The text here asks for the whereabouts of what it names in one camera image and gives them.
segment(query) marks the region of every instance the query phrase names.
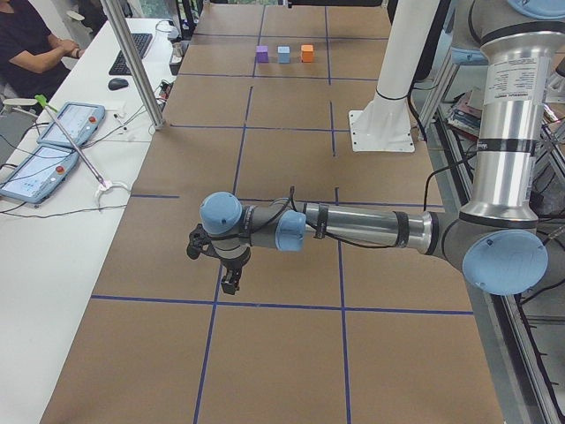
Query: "blue tablet device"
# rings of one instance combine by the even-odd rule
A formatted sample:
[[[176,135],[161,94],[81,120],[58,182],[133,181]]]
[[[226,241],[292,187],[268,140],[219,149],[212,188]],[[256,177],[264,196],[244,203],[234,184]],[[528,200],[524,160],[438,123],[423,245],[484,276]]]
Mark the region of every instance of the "blue tablet device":
[[[69,175],[79,154],[69,148],[41,145],[0,183],[0,195],[37,204]]]
[[[57,118],[77,145],[82,146],[90,140],[105,115],[106,110],[99,104],[67,102],[57,114]],[[41,133],[37,142],[64,148],[71,147],[71,143],[54,122]]]

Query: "warning label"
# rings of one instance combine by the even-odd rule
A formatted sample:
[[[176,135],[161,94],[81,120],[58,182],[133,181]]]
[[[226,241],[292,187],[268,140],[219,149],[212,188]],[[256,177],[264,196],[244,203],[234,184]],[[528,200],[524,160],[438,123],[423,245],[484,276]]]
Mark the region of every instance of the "warning label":
[[[524,57],[492,64],[486,75],[485,104],[534,101],[541,104],[549,59]]]

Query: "orange cube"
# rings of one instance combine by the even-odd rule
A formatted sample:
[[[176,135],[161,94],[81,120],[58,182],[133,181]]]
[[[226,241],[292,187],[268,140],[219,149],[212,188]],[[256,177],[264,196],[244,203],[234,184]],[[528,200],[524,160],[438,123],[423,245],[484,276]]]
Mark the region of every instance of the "orange cube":
[[[305,63],[314,61],[314,46],[312,44],[302,44],[300,47],[300,60]]]

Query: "blue joint cap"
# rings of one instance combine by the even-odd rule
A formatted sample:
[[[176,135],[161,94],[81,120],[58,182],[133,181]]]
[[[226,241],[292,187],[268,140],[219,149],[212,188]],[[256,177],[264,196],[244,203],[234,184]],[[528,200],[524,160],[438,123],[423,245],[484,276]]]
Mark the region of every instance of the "blue joint cap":
[[[233,194],[210,194],[200,205],[202,226],[208,234],[223,234],[237,225],[242,211],[241,202]]]
[[[563,0],[508,0],[518,13],[541,20],[557,20],[565,18],[565,2]]]
[[[451,47],[451,62],[461,66],[488,64],[488,60],[480,50],[459,49],[457,47]]]
[[[294,210],[287,210],[276,226],[276,248],[282,252],[299,252],[304,244],[306,215]]]
[[[547,270],[547,250],[524,230],[502,230],[477,241],[463,258],[467,281],[491,294],[508,296],[537,284]]]

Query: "purple cube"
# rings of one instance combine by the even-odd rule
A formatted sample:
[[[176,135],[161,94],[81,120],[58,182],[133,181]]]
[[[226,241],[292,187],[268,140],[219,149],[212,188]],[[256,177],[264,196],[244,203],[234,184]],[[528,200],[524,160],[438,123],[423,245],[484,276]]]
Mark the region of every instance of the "purple cube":
[[[268,64],[268,46],[257,46],[255,57],[260,64]]]

